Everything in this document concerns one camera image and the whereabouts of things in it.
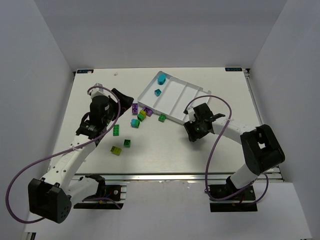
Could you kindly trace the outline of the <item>green lego plate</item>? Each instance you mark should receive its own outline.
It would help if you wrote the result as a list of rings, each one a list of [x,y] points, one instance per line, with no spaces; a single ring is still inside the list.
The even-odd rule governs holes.
[[[114,137],[118,137],[120,135],[120,125],[119,124],[115,124],[113,126],[112,134]]]

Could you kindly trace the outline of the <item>blue-green lego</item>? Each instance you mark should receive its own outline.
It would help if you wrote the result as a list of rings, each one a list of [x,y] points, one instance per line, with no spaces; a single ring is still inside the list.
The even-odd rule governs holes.
[[[130,125],[131,125],[132,128],[138,129],[139,126],[140,126],[140,120],[132,119],[131,122],[130,122]]]

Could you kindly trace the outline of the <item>small blue lego brick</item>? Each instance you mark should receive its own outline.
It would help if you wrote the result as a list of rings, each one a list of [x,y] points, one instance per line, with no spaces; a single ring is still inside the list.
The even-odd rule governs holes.
[[[161,93],[162,93],[162,92],[161,92],[160,89],[156,89],[156,90],[154,91],[154,94],[155,94],[157,97],[159,97]]]

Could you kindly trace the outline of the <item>blue long lego brick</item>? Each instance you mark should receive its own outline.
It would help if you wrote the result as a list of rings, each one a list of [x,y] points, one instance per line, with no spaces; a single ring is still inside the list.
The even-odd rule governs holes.
[[[165,74],[160,74],[160,75],[157,77],[157,83],[158,83],[159,85],[163,85],[165,82],[166,82],[166,75],[165,75]]]

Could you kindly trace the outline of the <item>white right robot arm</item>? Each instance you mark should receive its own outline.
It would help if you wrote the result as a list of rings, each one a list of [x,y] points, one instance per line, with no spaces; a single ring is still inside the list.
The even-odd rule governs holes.
[[[226,137],[242,147],[244,164],[232,175],[217,195],[212,187],[205,184],[205,191],[212,201],[226,201],[246,190],[266,171],[285,161],[282,150],[272,128],[263,124],[251,126],[232,123],[231,118],[222,113],[213,114],[206,103],[184,110],[188,121],[184,128],[190,142],[195,142],[208,134],[216,134],[215,149],[221,137]]]

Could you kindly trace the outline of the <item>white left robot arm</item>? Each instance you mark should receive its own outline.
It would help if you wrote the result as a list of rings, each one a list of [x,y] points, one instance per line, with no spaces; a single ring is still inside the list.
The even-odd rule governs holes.
[[[70,151],[63,153],[58,162],[41,179],[28,184],[28,203],[31,213],[58,224],[62,223],[72,207],[79,202],[97,201],[106,197],[105,178],[98,174],[71,180],[86,158],[97,148],[110,123],[123,115],[133,104],[133,97],[113,88],[107,95],[98,87],[88,91],[91,98],[86,112],[75,132]]]

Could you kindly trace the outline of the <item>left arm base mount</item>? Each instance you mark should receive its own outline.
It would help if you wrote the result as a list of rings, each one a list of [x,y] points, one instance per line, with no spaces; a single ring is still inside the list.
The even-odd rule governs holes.
[[[87,196],[73,206],[74,209],[85,210],[121,210],[126,199],[127,186],[120,183],[107,183],[105,178],[98,174],[87,174],[79,181],[94,180],[98,183],[94,194]]]

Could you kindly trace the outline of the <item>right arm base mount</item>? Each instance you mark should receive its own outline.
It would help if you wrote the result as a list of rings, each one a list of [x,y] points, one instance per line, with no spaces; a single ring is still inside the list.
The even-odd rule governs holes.
[[[209,194],[215,199],[229,197],[233,192],[227,184],[209,184]],[[257,212],[256,194],[253,186],[247,187],[242,192],[224,200],[209,199],[211,213],[249,213]]]

